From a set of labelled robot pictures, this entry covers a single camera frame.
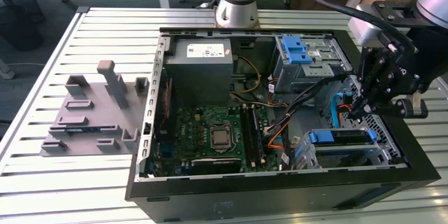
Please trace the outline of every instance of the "green circuit board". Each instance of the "green circuit board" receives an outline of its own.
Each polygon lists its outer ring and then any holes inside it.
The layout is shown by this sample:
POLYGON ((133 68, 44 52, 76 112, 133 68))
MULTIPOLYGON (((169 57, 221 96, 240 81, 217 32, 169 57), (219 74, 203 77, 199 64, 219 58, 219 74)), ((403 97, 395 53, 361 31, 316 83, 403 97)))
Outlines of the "green circuit board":
MULTIPOLYGON (((259 126, 268 126, 267 111, 263 106, 256 108, 259 126)), ((264 157, 265 164, 251 167, 245 162, 244 138, 241 132, 240 107, 179 108, 176 115, 176 130, 173 157, 164 160, 168 176, 179 176, 181 169, 179 161, 199 158, 239 158, 241 159, 240 172, 265 172, 277 170, 276 153, 264 157), (232 146, 227 150, 212 148, 213 127, 228 127, 232 133, 232 146)))

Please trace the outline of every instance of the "blue plastic bracket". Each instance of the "blue plastic bracket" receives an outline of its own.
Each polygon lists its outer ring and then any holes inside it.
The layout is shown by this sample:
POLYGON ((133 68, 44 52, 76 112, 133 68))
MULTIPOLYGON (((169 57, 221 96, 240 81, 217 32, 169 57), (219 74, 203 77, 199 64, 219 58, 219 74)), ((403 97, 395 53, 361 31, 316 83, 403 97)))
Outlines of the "blue plastic bracket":
POLYGON ((307 45, 297 36, 283 37, 283 47, 287 51, 291 64, 309 64, 313 59, 307 54, 307 45))

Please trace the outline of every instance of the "ram slot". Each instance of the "ram slot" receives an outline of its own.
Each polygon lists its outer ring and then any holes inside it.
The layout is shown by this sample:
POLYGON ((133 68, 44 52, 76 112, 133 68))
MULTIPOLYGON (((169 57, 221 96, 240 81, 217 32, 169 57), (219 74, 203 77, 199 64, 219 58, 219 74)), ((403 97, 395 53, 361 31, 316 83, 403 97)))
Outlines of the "ram slot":
POLYGON ((256 167, 264 163, 264 152, 261 142, 261 132, 259 129, 255 109, 245 107, 240 109, 243 143, 245 151, 245 161, 249 167, 256 167))

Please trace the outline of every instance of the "motherboard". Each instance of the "motherboard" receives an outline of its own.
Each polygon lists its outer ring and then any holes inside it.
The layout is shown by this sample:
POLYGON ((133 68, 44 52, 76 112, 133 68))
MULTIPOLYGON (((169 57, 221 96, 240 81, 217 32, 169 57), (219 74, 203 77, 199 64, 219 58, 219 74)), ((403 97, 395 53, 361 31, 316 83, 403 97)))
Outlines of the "motherboard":
POLYGON ((160 146, 167 175, 208 174, 224 166, 240 173, 277 170, 277 154, 263 146, 268 125, 264 106, 179 108, 175 141, 160 146))

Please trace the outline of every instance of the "blue latch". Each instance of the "blue latch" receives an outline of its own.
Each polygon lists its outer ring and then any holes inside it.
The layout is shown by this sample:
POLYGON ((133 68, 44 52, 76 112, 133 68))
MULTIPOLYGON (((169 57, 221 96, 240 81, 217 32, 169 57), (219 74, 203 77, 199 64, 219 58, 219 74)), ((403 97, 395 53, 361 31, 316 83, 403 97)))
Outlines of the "blue latch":
POLYGON ((299 146, 299 148, 296 149, 296 152, 293 153, 295 155, 295 157, 293 158, 296 158, 297 156, 299 156, 299 154, 301 153, 301 150, 303 150, 303 147, 301 146, 299 146))
POLYGON ((297 36, 283 37, 283 46, 285 48, 291 64, 309 64, 313 59, 307 54, 307 45, 297 36))
POLYGON ((313 131, 309 133, 309 140, 312 143, 333 143, 335 138, 331 131, 313 131))
POLYGON ((367 133, 369 134, 369 137, 371 137, 372 142, 376 142, 377 137, 376 137, 376 133, 375 133, 375 131, 373 131, 372 129, 369 129, 369 130, 367 131, 367 133))

